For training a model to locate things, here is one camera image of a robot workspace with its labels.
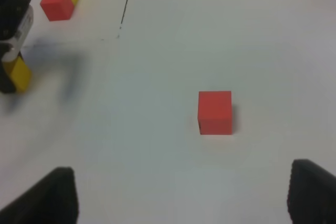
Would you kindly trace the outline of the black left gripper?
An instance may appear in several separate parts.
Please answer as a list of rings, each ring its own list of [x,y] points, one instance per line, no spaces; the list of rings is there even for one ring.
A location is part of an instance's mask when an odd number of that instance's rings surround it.
[[[1,60],[14,60],[33,25],[32,0],[1,0]],[[1,61],[1,93],[12,94],[16,87]]]

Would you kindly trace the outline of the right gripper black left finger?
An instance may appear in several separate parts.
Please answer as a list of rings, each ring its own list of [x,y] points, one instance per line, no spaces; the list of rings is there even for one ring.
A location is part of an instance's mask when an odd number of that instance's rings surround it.
[[[1,210],[1,223],[77,223],[75,172],[57,167]]]

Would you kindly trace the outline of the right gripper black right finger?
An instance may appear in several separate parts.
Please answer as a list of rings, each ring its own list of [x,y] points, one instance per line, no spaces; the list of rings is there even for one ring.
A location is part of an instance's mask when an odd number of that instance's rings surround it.
[[[292,223],[335,223],[335,176],[308,159],[294,160],[287,209]]]

